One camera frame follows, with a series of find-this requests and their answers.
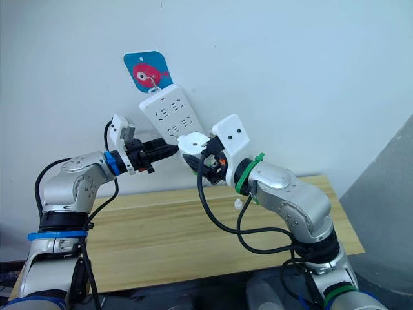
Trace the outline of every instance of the blue band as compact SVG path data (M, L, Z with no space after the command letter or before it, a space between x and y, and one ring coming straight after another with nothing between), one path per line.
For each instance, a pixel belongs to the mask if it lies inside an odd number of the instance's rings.
M7 309L8 305L16 304L18 302L26 302L29 300L45 300L47 302L52 302L53 304L57 305L60 308L60 310L66 310L66 302L63 299L56 298L56 297L36 296L36 295L30 296L30 297L13 299L8 304L6 304L3 309Z
M27 240L33 241L41 238L73 238L73 237L87 237L87 231L54 231L54 232L32 232L28 234Z
M112 154L110 152L106 151L105 152L105 157L106 157L106 161L108 162L108 165L110 166L110 168L112 168L114 174L116 176L120 175L119 168L117 168L116 159L112 156Z

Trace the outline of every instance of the small white object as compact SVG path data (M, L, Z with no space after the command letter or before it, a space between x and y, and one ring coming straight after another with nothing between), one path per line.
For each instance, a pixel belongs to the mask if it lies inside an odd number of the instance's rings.
M212 127L212 133L218 136L224 146L228 167L225 181L229 187L235 187L234 173L239 163L251 157L250 139L237 114L231 114Z
M237 198L237 199L234 201L234 208L235 208L236 210L241 210L241 209L243 208L243 202L241 201L241 199Z
M129 174L134 174L135 170L130 163L128 156L126 155L126 147L124 137L122 137L123 130L126 130L128 127L134 127L128 122L126 118L118 114L114 114L112 118L112 124L110 126L109 137L112 140L116 150L121 156L123 163L125 164L126 169L128 169Z
M201 152L206 146L203 145L209 141L209 138L200 133L193 132L187 136L178 138L178 147L182 154L194 155L200 157Z
M139 108L168 144L191 132L205 133L182 88L171 84L141 102Z

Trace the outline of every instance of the white wall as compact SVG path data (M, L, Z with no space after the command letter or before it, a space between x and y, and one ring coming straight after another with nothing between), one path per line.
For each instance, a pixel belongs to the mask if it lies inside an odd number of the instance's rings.
M238 113L256 153L342 195L413 110L413 2L1 1L1 255L25 258L33 184L103 148L111 114L155 136L123 64L158 50L211 127ZM121 193L195 187L176 159ZM103 194L111 191L104 188Z

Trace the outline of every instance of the white power strip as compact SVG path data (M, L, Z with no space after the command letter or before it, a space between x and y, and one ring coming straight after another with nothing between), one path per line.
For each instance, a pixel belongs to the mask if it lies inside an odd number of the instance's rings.
M205 133L181 87L171 84L141 102L139 108L168 144L191 132Z

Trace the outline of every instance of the black connector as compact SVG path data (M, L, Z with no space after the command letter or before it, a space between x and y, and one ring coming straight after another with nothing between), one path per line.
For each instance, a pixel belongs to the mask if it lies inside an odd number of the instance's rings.
M218 155L224 150L224 146L218 136L213 137L206 143L206 148L202 151L202 154L208 157L209 155Z

